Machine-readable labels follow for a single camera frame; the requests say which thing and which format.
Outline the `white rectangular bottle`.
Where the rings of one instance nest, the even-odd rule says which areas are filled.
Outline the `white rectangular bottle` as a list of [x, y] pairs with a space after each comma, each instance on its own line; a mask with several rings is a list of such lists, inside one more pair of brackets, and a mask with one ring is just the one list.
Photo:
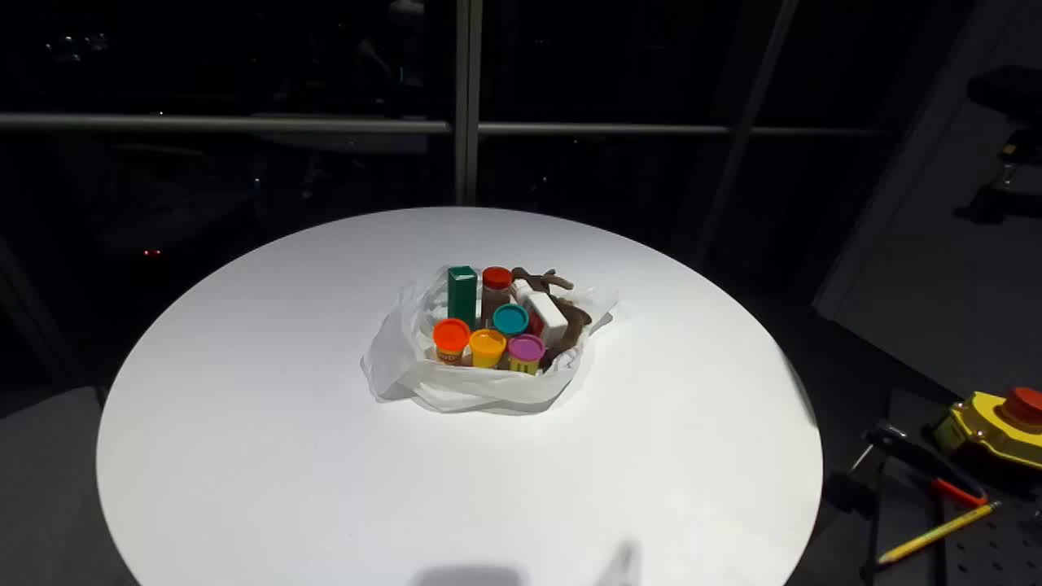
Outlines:
[[560, 340], [566, 331], [566, 317], [545, 291], [534, 291], [526, 280], [514, 280], [512, 296], [530, 313], [530, 325], [545, 340]]

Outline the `teal-lidded play-doh can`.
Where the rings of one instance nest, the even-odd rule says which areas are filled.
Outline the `teal-lidded play-doh can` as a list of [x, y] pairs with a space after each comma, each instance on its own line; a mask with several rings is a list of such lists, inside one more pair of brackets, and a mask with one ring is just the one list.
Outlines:
[[516, 304], [500, 304], [494, 313], [492, 313], [492, 329], [514, 340], [522, 337], [523, 329], [530, 325], [530, 317], [523, 305]]

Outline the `green rectangular box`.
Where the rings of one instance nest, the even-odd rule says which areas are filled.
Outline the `green rectangular box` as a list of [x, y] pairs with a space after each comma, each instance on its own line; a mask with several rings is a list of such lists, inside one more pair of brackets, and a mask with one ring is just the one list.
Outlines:
[[453, 318], [474, 323], [478, 273], [471, 268], [449, 268], [447, 272], [447, 304], [449, 304]]

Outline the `white plastic bag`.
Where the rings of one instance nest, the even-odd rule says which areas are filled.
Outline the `white plastic bag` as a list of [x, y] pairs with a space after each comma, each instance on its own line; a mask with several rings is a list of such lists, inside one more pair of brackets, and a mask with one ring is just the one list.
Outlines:
[[474, 369], [470, 359], [449, 364], [434, 350], [434, 323], [447, 317], [447, 282], [438, 278], [418, 280], [385, 317], [360, 359], [368, 392], [379, 401], [414, 397], [443, 413], [548, 412], [589, 361], [586, 343], [615, 311], [615, 296], [604, 291], [560, 292], [560, 304], [578, 313], [578, 329], [534, 375], [507, 364]]

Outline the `red-lidded brown spice jar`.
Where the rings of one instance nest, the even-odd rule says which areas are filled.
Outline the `red-lidded brown spice jar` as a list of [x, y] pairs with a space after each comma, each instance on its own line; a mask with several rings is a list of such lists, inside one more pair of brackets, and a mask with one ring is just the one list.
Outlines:
[[483, 272], [483, 317], [492, 317], [512, 292], [512, 272], [507, 268], [484, 268]]

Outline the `brown plush toy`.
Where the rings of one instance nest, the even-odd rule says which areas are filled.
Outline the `brown plush toy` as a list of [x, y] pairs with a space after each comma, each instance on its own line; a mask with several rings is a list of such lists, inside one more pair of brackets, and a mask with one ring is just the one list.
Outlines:
[[583, 329], [589, 325], [589, 313], [578, 311], [568, 296], [560, 296], [560, 292], [568, 292], [574, 282], [566, 278], [560, 278], [555, 272], [530, 273], [523, 268], [514, 268], [512, 282], [514, 280], [526, 280], [534, 291], [545, 291], [555, 304], [555, 311], [566, 317], [566, 331], [560, 340], [545, 340], [530, 325], [530, 331], [548, 343], [548, 355], [545, 355], [540, 369], [551, 369], [564, 353], [568, 353], [578, 343]]

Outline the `purple-lidded play-doh can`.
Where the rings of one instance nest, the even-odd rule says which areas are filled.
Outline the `purple-lidded play-doh can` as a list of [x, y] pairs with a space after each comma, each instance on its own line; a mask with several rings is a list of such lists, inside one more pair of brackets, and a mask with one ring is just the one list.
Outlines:
[[548, 343], [540, 337], [516, 337], [507, 343], [507, 369], [534, 375], [548, 355]]

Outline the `orange-lidded play-doh can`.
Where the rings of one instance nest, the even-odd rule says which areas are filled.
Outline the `orange-lidded play-doh can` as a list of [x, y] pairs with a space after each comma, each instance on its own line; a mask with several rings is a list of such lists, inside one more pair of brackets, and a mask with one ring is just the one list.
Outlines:
[[438, 318], [434, 325], [434, 350], [438, 361], [463, 361], [471, 329], [463, 318]]

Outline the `metal window railing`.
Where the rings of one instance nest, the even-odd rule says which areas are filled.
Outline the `metal window railing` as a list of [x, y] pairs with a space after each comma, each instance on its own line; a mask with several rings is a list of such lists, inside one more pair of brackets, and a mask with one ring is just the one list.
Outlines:
[[449, 138], [453, 188], [459, 202], [471, 202], [478, 188], [478, 157], [484, 138], [723, 138], [727, 157], [717, 200], [727, 200], [739, 180], [756, 138], [870, 138], [870, 128], [763, 128], [757, 114], [774, 82], [780, 48], [791, 35], [803, 0], [777, 0], [765, 51], [756, 65], [750, 95], [730, 124], [564, 124], [564, 121], [484, 121], [478, 114], [478, 61], [483, 61], [483, 0], [459, 0], [465, 34], [456, 41], [459, 100], [449, 121], [379, 121], [379, 117], [192, 117], [192, 114], [26, 114], [2, 111], [0, 130], [26, 135], [335, 135], [335, 138]]

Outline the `yellow pencil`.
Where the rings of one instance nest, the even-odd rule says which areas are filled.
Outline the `yellow pencil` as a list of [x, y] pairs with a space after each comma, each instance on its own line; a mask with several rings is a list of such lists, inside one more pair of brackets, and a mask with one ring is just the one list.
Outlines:
[[980, 505], [980, 509], [971, 509], [971, 511], [964, 511], [964, 516], [957, 516], [957, 519], [952, 519], [952, 522], [944, 522], [944, 525], [936, 525], [936, 527], [932, 527], [932, 532], [923, 532], [923, 535], [918, 535], [918, 536], [913, 536], [913, 540], [906, 540], [906, 544], [880, 553], [880, 558], [876, 558], [876, 568], [903, 563], [903, 559], [928, 549], [932, 544], [936, 544], [936, 540], [944, 540], [944, 536], [952, 536], [952, 535], [957, 535], [957, 532], [964, 532], [964, 527], [989, 519], [989, 516], [1000, 511], [1000, 509], [1002, 509], [1002, 502], [985, 502], [985, 505]]

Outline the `yellow emergency stop button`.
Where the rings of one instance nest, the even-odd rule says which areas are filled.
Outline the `yellow emergency stop button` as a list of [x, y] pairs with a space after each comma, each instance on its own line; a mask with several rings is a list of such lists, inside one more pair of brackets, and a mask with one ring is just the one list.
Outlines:
[[1010, 467], [1042, 469], [1042, 392], [971, 392], [940, 417], [934, 442], [940, 453], [972, 445]]

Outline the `red-handled black tool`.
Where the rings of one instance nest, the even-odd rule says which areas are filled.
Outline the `red-handled black tool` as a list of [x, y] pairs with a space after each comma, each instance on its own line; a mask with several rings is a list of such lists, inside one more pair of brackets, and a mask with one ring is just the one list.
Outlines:
[[971, 478], [953, 461], [946, 461], [936, 448], [913, 441], [906, 431], [897, 431], [893, 422], [876, 422], [866, 434], [866, 442], [876, 453], [885, 453], [888, 459], [897, 459], [908, 469], [921, 472], [940, 495], [946, 495], [966, 509], [989, 502], [985, 490], [978, 478]]

